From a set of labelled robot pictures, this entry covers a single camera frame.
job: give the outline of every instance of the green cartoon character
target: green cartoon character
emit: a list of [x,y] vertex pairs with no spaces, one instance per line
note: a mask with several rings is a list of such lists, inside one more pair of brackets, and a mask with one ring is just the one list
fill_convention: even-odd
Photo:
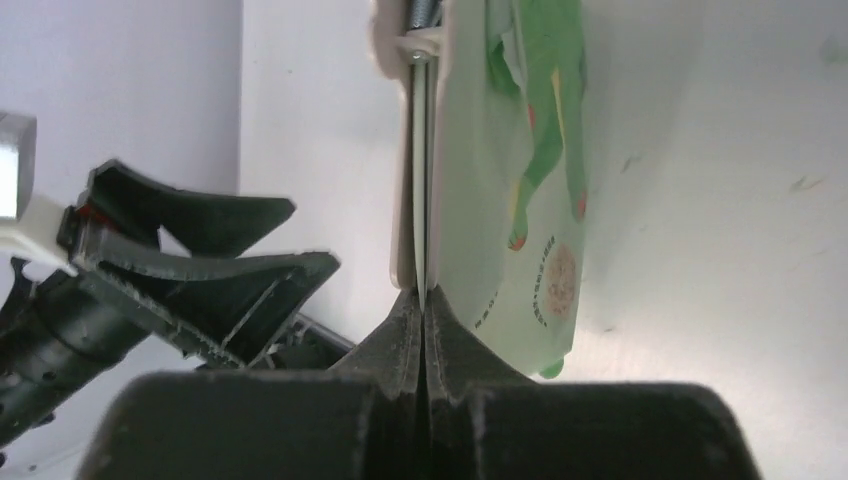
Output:
[[533,132],[533,155],[514,192],[508,246],[518,251],[527,241],[527,206],[563,156],[571,215],[583,221],[586,61],[579,0],[512,0],[510,12],[511,28],[490,37],[488,63],[496,89],[527,103]]

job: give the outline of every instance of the gray wall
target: gray wall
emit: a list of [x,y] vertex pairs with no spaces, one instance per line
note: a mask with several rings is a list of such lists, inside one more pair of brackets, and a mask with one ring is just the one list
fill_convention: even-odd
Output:
[[[241,12],[239,0],[0,0],[0,109],[38,116],[36,190],[73,202],[88,171],[117,156],[161,180],[234,192]],[[0,267],[0,298],[10,277]],[[169,347],[143,344],[7,449],[0,480],[70,477],[118,389],[180,365]]]

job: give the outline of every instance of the black object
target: black object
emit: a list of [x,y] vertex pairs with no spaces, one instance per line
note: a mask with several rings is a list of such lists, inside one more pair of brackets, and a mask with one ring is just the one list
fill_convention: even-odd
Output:
[[693,385],[537,385],[439,289],[326,372],[156,374],[113,404],[85,480],[759,478],[727,407]]
[[[295,313],[338,268],[329,253],[236,258],[286,221],[289,200],[176,190],[110,161],[94,170],[58,243],[79,274],[36,285],[12,260],[0,309],[0,446],[154,333],[209,368],[327,368],[346,351]],[[161,252],[167,230],[192,257]],[[300,359],[294,362],[290,358]]]

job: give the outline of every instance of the white table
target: white table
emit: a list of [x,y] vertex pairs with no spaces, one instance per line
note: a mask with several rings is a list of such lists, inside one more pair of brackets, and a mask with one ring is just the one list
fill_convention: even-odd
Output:
[[[329,248],[306,312],[359,341],[396,291],[394,86],[365,0],[247,1],[241,188]],[[731,405],[766,478],[848,471],[848,46],[841,0],[587,0],[589,240],[558,381],[674,380]]]

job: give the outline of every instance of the white surface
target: white surface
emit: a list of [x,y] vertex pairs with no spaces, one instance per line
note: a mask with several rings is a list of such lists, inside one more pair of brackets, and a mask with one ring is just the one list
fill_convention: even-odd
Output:
[[[362,339],[388,274],[396,91],[366,0],[245,9],[241,187],[299,212],[264,244],[329,247],[306,311]],[[560,380],[684,380],[735,410],[769,479],[848,471],[848,45],[841,0],[588,0],[595,188]]]
[[[38,116],[36,191],[73,203],[112,156],[188,188],[235,190],[241,2],[0,0],[0,11],[0,109]],[[185,366],[143,343],[6,449],[0,479],[70,478],[131,378]]]

